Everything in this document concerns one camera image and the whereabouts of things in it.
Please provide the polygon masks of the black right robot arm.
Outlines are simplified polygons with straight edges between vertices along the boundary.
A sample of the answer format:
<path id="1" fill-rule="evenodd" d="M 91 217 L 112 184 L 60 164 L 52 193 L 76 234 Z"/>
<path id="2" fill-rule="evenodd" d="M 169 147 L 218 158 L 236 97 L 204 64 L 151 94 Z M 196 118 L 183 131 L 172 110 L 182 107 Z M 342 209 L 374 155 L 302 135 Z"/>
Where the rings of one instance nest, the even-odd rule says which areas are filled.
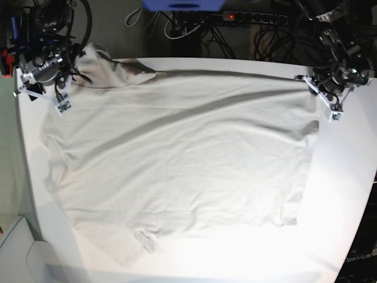
<path id="1" fill-rule="evenodd" d="M 8 17 L 9 46 L 1 48 L 1 72 L 13 77 L 20 72 L 13 96 L 26 94 L 31 100 L 49 101 L 59 113 L 71 108 L 68 90 L 76 77 L 91 82 L 75 65 L 85 55 L 84 47 L 92 31 L 88 1 L 81 1 L 86 14 L 84 37 L 72 41 L 76 1 L 34 2 L 32 7 L 14 7 Z"/>

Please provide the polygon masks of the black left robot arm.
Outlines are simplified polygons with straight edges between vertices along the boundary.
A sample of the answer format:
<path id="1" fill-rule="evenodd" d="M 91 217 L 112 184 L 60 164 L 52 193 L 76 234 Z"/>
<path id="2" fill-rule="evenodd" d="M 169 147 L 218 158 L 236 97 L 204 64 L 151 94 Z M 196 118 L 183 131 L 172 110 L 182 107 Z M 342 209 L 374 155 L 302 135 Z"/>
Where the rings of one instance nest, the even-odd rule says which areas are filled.
<path id="1" fill-rule="evenodd" d="M 320 42 L 330 49 L 329 65 L 313 68 L 312 75 L 297 75 L 309 91 L 326 106 L 329 121 L 343 117 L 343 104 L 356 87 L 371 83 L 375 76 L 372 61 L 362 51 L 347 21 L 344 1 L 296 1 L 306 18 L 319 24 Z"/>

